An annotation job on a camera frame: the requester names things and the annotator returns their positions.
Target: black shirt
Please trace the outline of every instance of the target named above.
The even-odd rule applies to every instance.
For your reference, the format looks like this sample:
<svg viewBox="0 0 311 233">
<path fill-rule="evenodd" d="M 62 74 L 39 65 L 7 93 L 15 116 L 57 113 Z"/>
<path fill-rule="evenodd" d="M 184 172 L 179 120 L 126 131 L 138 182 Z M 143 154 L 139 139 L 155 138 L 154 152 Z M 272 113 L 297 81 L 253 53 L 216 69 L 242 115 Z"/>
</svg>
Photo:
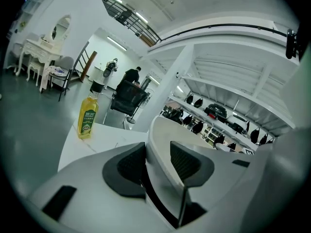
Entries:
<svg viewBox="0 0 311 233">
<path fill-rule="evenodd" d="M 139 80 L 138 71 L 135 69 L 129 69 L 128 71 L 125 72 L 124 80 L 131 82 L 131 83 L 135 81 L 137 83 Z"/>
</svg>

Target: red object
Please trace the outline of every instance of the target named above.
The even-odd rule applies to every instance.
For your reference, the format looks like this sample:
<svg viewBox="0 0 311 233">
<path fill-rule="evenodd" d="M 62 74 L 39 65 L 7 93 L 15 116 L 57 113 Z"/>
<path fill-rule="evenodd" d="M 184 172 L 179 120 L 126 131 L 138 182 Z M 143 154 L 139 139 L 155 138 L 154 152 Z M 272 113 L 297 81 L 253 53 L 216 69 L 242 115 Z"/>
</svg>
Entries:
<svg viewBox="0 0 311 233">
<path fill-rule="evenodd" d="M 216 119 L 216 116 L 212 115 L 212 114 L 209 114 L 208 115 L 209 117 L 213 118 L 213 119 Z"/>
</svg>

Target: person wearing white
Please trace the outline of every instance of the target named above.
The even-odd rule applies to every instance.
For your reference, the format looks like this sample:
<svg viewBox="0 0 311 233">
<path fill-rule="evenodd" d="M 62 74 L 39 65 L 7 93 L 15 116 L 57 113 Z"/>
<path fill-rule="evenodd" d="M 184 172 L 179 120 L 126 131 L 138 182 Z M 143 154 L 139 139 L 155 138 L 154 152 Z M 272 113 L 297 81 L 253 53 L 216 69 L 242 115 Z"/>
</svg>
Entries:
<svg viewBox="0 0 311 233">
<path fill-rule="evenodd" d="M 113 61 L 108 61 L 107 64 L 106 64 L 106 69 L 108 69 L 108 66 L 110 63 L 115 63 L 115 67 L 111 70 L 111 73 L 109 74 L 108 77 L 104 77 L 102 78 L 102 81 L 104 83 L 104 89 L 107 90 L 107 86 L 108 86 L 108 83 L 109 83 L 109 80 L 110 80 L 110 77 L 112 76 L 113 72 L 116 72 L 117 69 L 118 69 L 118 59 L 117 58 L 114 58 Z"/>
</svg>

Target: person in black shirt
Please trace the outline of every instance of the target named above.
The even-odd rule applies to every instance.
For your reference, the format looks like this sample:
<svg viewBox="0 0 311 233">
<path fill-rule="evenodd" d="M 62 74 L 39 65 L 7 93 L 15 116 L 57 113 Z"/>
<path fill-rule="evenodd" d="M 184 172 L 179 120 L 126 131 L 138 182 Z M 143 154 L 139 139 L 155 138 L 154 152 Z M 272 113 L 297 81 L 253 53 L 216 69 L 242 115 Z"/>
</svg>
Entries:
<svg viewBox="0 0 311 233">
<path fill-rule="evenodd" d="M 123 83 L 123 81 L 128 81 L 128 82 L 135 82 L 135 84 L 138 83 L 139 80 L 139 72 L 140 72 L 141 68 L 137 67 L 136 69 L 129 69 L 128 71 L 125 72 L 125 75 L 123 76 L 120 84 L 118 84 L 117 88 L 116 88 L 116 92 L 118 92 L 121 88 L 121 85 Z"/>
</svg>

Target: bottle neck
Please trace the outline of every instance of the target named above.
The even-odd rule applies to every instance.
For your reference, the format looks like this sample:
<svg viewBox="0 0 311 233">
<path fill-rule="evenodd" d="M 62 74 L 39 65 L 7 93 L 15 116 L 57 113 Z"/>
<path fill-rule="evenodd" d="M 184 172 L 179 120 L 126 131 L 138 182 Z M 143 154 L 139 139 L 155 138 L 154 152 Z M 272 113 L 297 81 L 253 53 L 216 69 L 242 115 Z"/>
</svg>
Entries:
<svg viewBox="0 0 311 233">
<path fill-rule="evenodd" d="M 98 97 L 99 97 L 99 94 L 100 94 L 99 92 L 93 91 L 93 92 L 89 93 L 88 97 L 91 98 L 91 99 L 97 100 Z"/>
</svg>

